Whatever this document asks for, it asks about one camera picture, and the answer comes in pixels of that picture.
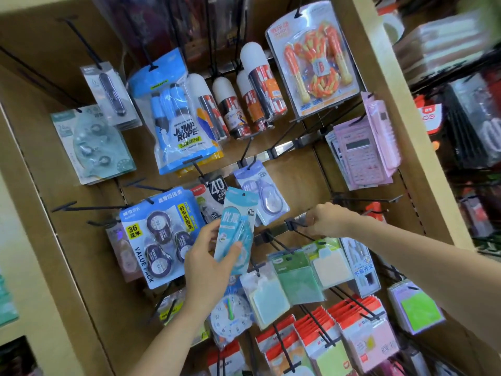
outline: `calculator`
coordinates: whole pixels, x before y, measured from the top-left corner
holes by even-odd
[[[355,184],[378,184],[385,181],[383,165],[370,126],[347,131],[339,138],[341,152]]]

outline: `white cap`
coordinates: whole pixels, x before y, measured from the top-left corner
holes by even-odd
[[[266,54],[259,43],[248,42],[243,45],[240,51],[240,61],[242,62],[243,69],[246,71],[247,75],[259,66],[264,66],[268,63],[266,59]]]
[[[238,85],[238,89],[242,96],[245,96],[247,92],[252,90],[251,82],[245,71],[240,71],[236,77],[236,84]]]
[[[236,97],[235,89],[231,85],[231,82],[225,77],[216,78],[214,83],[212,83],[212,91],[214,92],[214,98],[217,104],[230,96]]]
[[[202,75],[190,74],[188,75],[188,86],[193,93],[193,97],[211,95],[209,86]]]

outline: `hand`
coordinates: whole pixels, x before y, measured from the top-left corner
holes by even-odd
[[[349,237],[351,228],[358,224],[360,215],[330,202],[317,204],[306,213],[307,228],[303,233],[309,236],[323,235],[332,238]]]
[[[217,239],[220,219],[200,230],[184,262],[186,278],[186,309],[204,320],[223,297],[233,265],[240,256],[242,243],[233,244],[221,262],[209,254],[210,243]]]

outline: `clock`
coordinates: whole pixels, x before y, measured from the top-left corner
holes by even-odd
[[[252,326],[252,310],[243,296],[224,296],[210,314],[210,325],[219,342],[229,343]]]

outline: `person's left hand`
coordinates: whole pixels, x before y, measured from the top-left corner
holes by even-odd
[[[210,243],[217,238],[221,219],[200,230],[193,247],[186,254],[186,309],[204,320],[224,295],[233,265],[240,256],[242,243],[233,244],[221,262],[209,254]]]

